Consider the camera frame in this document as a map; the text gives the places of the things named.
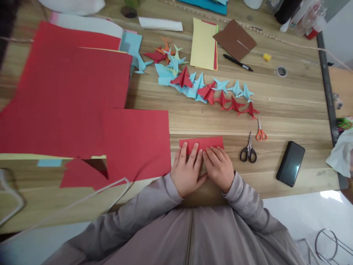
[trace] gray jacket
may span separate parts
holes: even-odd
[[[306,264],[287,228],[236,173],[229,205],[174,209],[170,174],[102,215],[43,264]]]

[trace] hand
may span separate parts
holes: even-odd
[[[232,161],[220,147],[206,148],[203,152],[208,176],[224,192],[228,193],[234,179]]]
[[[187,147],[187,142],[183,144],[182,148],[179,147],[170,172],[171,179],[182,198],[196,191],[207,178],[207,174],[199,178],[202,163],[202,149],[197,154],[199,144],[194,145],[188,161],[186,161]]]

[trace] person's left hand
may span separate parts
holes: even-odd
[[[202,149],[197,153],[199,144],[194,145],[188,161],[186,161],[187,147],[187,142],[184,142],[182,148],[179,147],[170,172],[171,179],[182,198],[196,191],[207,178],[207,174],[199,178],[202,164]]]

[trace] phone screen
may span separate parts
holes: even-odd
[[[290,187],[294,186],[305,149],[293,141],[288,143],[282,163],[277,173],[277,179]]]

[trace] orange scissors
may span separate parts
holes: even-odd
[[[258,121],[258,133],[256,135],[256,140],[258,141],[267,140],[267,134],[264,133],[264,130],[261,128],[260,119],[257,119],[257,121]]]

